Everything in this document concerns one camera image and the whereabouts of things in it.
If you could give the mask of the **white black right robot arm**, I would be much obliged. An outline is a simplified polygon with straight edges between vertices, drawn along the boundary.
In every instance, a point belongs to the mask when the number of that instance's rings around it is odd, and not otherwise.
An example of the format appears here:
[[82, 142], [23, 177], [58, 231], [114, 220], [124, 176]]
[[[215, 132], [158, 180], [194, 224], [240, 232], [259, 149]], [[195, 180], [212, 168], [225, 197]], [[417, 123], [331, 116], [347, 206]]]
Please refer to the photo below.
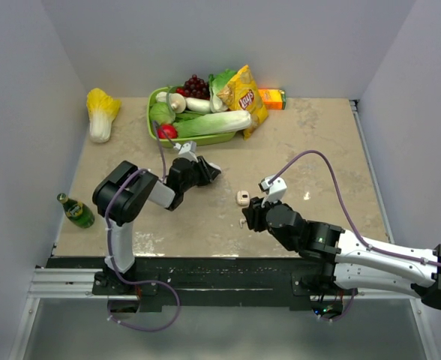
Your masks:
[[249, 230], [268, 232], [287, 251], [320, 262], [308, 285], [325, 295], [370, 288], [403, 293], [441, 311], [441, 244], [433, 249], [402, 247], [356, 234], [330, 223], [305, 220], [281, 201], [254, 197], [242, 209]]

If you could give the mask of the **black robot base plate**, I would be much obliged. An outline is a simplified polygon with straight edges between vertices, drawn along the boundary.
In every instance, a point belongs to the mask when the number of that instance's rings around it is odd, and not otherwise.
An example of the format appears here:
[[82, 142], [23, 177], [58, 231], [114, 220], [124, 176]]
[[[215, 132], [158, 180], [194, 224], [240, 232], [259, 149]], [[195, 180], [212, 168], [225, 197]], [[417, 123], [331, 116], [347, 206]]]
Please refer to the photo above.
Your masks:
[[101, 257], [53, 257], [45, 266], [115, 311], [159, 312], [167, 306], [272, 307], [338, 315], [352, 289], [334, 283], [333, 265], [301, 258], [138, 257], [120, 280]]

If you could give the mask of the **beige earbud case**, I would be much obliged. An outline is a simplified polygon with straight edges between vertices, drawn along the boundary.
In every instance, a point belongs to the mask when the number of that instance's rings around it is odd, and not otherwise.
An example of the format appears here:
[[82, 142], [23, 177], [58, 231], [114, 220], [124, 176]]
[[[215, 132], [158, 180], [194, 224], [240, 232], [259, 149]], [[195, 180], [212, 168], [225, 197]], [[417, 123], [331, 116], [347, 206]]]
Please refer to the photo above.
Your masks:
[[240, 190], [236, 194], [235, 201], [239, 206], [248, 206], [250, 198], [250, 194], [246, 190]]

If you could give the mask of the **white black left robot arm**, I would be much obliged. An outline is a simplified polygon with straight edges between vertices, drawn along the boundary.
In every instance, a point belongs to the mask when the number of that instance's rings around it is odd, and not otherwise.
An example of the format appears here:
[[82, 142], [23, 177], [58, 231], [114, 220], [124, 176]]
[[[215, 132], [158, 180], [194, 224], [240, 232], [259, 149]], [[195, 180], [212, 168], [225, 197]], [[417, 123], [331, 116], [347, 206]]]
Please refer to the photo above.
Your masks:
[[177, 157], [162, 181], [125, 160], [96, 187], [92, 202], [106, 221], [105, 263], [113, 271], [109, 285], [117, 293], [128, 294], [136, 285], [136, 276], [130, 271], [135, 263], [133, 222], [146, 202], [174, 211], [187, 191], [210, 185], [220, 174], [221, 168], [202, 156]]

